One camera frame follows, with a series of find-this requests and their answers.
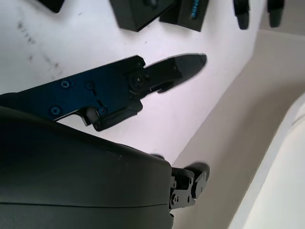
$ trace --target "black plastic housing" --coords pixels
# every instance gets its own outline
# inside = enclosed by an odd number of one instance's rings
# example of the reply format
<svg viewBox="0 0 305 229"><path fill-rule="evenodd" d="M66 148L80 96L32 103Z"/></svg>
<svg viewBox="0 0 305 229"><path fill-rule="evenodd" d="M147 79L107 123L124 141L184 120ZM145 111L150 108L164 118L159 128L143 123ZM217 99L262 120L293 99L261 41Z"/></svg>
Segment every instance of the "black plastic housing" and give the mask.
<svg viewBox="0 0 305 229"><path fill-rule="evenodd" d="M172 228L165 160L10 108L0 130L0 228Z"/></svg>
<svg viewBox="0 0 305 229"><path fill-rule="evenodd" d="M177 0L174 7L160 16L160 21L200 32L208 4L209 0Z"/></svg>
<svg viewBox="0 0 305 229"><path fill-rule="evenodd" d="M138 32L169 9L175 0L110 0L110 3L119 27Z"/></svg>

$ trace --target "curved black cover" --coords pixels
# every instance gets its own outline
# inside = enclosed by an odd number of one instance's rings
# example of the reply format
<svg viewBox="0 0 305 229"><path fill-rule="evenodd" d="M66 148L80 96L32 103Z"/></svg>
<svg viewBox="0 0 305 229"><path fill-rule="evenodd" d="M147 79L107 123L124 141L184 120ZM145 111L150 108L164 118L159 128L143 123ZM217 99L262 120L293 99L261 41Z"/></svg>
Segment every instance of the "curved black cover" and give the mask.
<svg viewBox="0 0 305 229"><path fill-rule="evenodd" d="M0 130L0 228L171 228L165 160L4 107Z"/></svg>

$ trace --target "white table surface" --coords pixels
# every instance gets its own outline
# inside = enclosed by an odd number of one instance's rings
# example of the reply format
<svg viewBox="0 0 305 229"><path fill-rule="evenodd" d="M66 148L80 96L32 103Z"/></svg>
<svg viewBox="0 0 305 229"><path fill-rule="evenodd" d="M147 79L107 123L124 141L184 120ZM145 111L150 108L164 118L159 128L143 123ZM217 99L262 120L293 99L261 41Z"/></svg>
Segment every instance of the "white table surface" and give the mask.
<svg viewBox="0 0 305 229"><path fill-rule="evenodd" d="M146 64L205 53L197 77L142 100L135 117L102 132L71 116L61 123L174 162L251 57L265 0L251 1L247 31L232 0L210 0L201 33L155 20L141 32L119 29L108 0L66 0L53 14L34 0L1 0L0 94L19 92L133 55Z"/></svg>

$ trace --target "beige wall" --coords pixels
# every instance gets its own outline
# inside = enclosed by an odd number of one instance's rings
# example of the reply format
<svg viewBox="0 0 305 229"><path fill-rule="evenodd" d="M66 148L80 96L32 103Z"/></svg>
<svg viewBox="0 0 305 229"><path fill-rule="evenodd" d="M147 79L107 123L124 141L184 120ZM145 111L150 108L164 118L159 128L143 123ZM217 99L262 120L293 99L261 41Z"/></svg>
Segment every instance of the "beige wall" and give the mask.
<svg viewBox="0 0 305 229"><path fill-rule="evenodd" d="M211 167L197 204L173 211L175 229L229 226L286 111L303 92L305 39L259 31L252 59L174 163Z"/></svg>

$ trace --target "black block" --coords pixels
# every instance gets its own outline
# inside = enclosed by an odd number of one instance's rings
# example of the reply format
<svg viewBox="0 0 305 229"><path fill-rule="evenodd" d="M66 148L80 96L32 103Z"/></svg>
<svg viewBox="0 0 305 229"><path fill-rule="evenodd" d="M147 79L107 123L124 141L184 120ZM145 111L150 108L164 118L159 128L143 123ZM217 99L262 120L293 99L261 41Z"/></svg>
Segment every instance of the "black block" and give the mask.
<svg viewBox="0 0 305 229"><path fill-rule="evenodd" d="M138 32L173 6L175 0L110 0L110 3L119 27Z"/></svg>
<svg viewBox="0 0 305 229"><path fill-rule="evenodd" d="M209 0L177 0L177 4L161 15L160 21L200 32Z"/></svg>

